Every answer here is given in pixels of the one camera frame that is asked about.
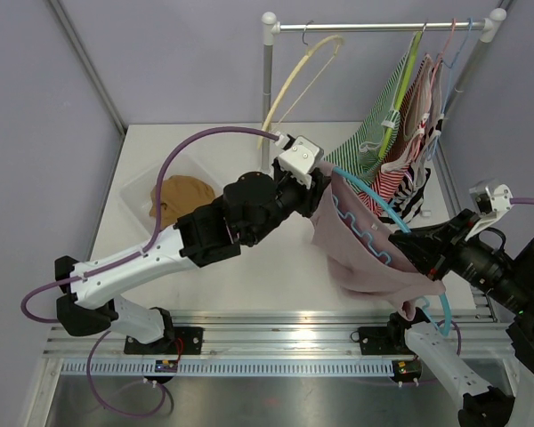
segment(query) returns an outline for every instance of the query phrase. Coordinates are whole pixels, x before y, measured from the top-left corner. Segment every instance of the white table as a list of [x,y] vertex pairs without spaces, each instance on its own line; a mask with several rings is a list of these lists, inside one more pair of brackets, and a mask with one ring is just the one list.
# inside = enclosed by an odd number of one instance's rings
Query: white table
[[[131,125],[118,161],[101,226],[93,249],[98,259],[143,241],[147,236],[134,224],[118,192],[188,136],[214,125]],[[348,139],[358,123],[294,123],[281,130],[304,135],[326,152]],[[188,147],[222,184],[228,184],[259,165],[256,137],[221,134]],[[449,218],[437,175],[425,192],[427,220],[416,218],[412,227],[444,222]],[[311,223],[294,213],[260,245],[243,248],[243,254],[200,270],[165,276],[125,293],[146,307],[217,312],[325,311],[336,314],[383,316],[392,312],[387,302],[368,302],[347,296],[328,275],[326,256],[310,244]],[[471,315],[475,304],[470,286],[457,276],[446,277],[447,296],[455,314]],[[432,313],[441,313],[437,297],[430,297]]]

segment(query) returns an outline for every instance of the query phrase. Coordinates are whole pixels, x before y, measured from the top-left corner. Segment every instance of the gray wall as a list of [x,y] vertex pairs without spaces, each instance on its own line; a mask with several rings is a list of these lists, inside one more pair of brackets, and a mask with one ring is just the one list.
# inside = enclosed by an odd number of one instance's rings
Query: gray wall
[[[469,187],[493,177],[534,197],[534,0],[516,1],[448,123],[443,147],[463,205]],[[518,205],[498,227],[516,254],[534,236],[534,207]]]
[[[20,422],[47,331],[20,300],[86,255],[118,146],[45,2],[0,0],[0,426]],[[53,316],[57,295],[32,309]]]
[[[253,122],[261,118],[262,25],[431,22],[483,18],[498,0],[64,0],[95,66],[128,123]],[[427,35],[433,54],[447,33]],[[459,33],[454,50],[463,33]],[[361,120],[409,44],[409,33],[349,34],[332,66],[290,121]],[[321,35],[308,35],[315,43]],[[327,61],[320,51],[289,92],[290,102]],[[304,54],[301,36],[275,46],[274,89]]]

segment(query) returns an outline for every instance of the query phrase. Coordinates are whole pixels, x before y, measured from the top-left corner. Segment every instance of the folded cloth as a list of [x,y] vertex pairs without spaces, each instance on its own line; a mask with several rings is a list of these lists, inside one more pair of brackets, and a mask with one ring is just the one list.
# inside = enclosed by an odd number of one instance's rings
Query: folded cloth
[[[152,207],[150,216],[157,216],[156,187],[150,192]],[[212,203],[215,199],[214,189],[198,178],[173,175],[162,182],[160,191],[160,230],[176,224],[181,216],[191,214],[197,207]]]
[[[391,231],[364,206],[344,178],[332,172],[333,167],[327,162],[320,164],[320,170],[331,176],[332,181],[311,218],[314,226],[312,243],[327,254],[328,271],[339,286],[368,300],[386,300],[404,318],[413,319],[415,300],[424,295],[443,294],[445,286],[416,271],[388,240]],[[343,214],[352,215],[346,215],[349,219],[343,220],[338,215],[333,197],[338,199],[338,209]],[[352,232],[353,222],[358,230],[372,235],[371,245],[375,252],[389,255],[388,265],[384,265],[387,257],[376,258],[368,251],[367,240]]]

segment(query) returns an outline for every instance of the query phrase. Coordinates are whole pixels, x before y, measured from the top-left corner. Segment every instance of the white pipe joint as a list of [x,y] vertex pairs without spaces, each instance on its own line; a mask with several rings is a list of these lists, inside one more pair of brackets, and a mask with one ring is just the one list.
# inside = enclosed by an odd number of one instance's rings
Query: white pipe joint
[[498,29],[506,19],[506,11],[504,9],[493,9],[488,18],[485,18],[485,26],[482,31],[480,40],[483,43],[490,43],[498,32]]
[[274,32],[278,24],[277,16],[273,12],[266,12],[261,17],[261,22],[263,23],[263,45],[273,46],[274,43]]

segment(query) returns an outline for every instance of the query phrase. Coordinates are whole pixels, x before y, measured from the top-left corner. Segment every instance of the brown cloth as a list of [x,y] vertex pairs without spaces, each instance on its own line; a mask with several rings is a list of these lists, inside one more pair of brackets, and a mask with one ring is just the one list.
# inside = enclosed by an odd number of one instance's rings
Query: brown cloth
[[[156,187],[150,192],[152,207],[150,216],[156,217],[154,206]],[[205,182],[191,176],[173,175],[162,182],[160,191],[160,212],[162,222],[160,230],[178,221],[181,216],[191,214],[197,207],[212,203],[215,199],[214,190]]]

